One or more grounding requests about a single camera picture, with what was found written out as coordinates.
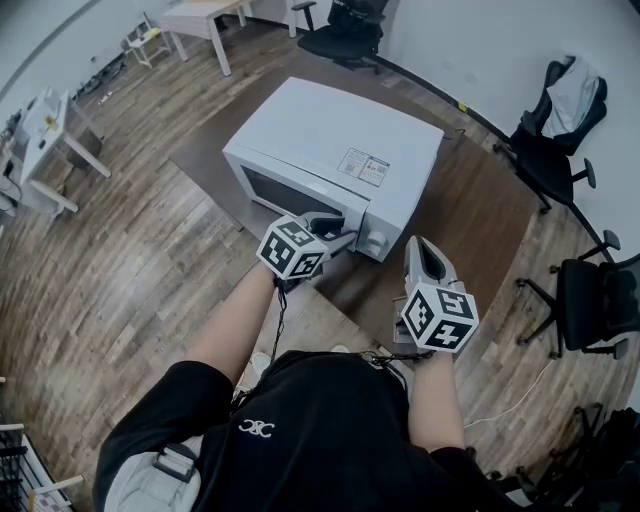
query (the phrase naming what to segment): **black t-shirt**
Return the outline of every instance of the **black t-shirt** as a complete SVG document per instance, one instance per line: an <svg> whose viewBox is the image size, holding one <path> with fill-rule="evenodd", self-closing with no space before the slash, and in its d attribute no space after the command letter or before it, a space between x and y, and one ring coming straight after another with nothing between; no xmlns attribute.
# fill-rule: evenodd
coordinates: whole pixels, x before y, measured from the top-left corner
<svg viewBox="0 0 640 512"><path fill-rule="evenodd" d="M96 510L128 457L199 435L194 511L504 509L464 451L409 443L402 386L357 355L287 352L233 414L232 394L206 364L173 365L102 446Z"/></svg>

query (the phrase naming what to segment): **microwave oven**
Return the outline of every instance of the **microwave oven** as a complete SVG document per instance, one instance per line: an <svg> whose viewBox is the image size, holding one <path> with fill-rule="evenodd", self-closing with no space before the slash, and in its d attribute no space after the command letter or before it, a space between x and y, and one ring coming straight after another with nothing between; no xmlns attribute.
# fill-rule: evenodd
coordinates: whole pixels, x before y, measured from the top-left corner
<svg viewBox="0 0 640 512"><path fill-rule="evenodd" d="M284 82L223 152L246 193L281 214L341 215L351 250L383 261L411 218L443 132L298 78Z"/></svg>

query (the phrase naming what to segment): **wire rack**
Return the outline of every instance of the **wire rack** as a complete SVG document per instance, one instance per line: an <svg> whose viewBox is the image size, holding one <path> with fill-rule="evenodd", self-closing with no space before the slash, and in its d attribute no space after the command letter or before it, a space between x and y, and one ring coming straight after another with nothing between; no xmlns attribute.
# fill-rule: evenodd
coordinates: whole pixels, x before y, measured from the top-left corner
<svg viewBox="0 0 640 512"><path fill-rule="evenodd" d="M21 460L27 453L22 446L22 430L0 432L0 510L26 511Z"/></svg>

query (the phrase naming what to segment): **warning label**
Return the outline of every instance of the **warning label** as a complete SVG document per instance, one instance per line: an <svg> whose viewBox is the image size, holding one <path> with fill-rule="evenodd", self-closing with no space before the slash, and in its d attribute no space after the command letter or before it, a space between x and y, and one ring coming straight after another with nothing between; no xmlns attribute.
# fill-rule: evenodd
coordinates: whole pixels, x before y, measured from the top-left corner
<svg viewBox="0 0 640 512"><path fill-rule="evenodd" d="M351 148L347 151L338 170L379 187L390 166L391 164L387 162Z"/></svg>

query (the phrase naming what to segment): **black office chair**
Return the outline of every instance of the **black office chair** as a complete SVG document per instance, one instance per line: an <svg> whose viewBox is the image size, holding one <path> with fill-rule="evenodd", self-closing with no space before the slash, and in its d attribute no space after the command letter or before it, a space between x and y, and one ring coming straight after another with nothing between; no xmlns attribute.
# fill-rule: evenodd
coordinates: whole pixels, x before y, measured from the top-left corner
<svg viewBox="0 0 640 512"><path fill-rule="evenodd" d="M612 231L604 232L604 243L575 260L565 260L558 269L558 292L554 299L531 279L518 279L519 287L529 285L550 307L551 313L529 336L518 338L518 345L528 345L553 323L557 323L558 349L550 357L562 357L567 350L585 354L612 354L622 359L628 340L613 346L588 348L599 341L609 341L619 334L640 331L640 254L621 263L595 265L586 258L608 248L620 249Z"/></svg>
<svg viewBox="0 0 640 512"><path fill-rule="evenodd" d="M298 45L300 48L320 57L333 59L348 69L372 68L377 75L380 67L365 62L378 54L378 46L383 32L380 24L382 14L389 0L333 0L329 12L329 24L318 30L313 26L311 7L316 2L302 2L293 7L294 11L304 11L309 33Z"/></svg>
<svg viewBox="0 0 640 512"><path fill-rule="evenodd" d="M509 138L509 143L494 144L493 151L504 153L515 168L516 175L533 190L544 205L540 213L551 210L546 196L566 206L573 205L573 184L587 178L591 188L596 188L596 176L591 162L584 159L583 171L572 175L567 156L573 155L587 133L607 115L607 82L600 78L598 90L591 109L578 127L571 133L557 135L553 139L541 132L552 104L547 87L554 85L571 67L575 57L567 62L553 61L547 68L542 96L533 112L523 114L518 128Z"/></svg>

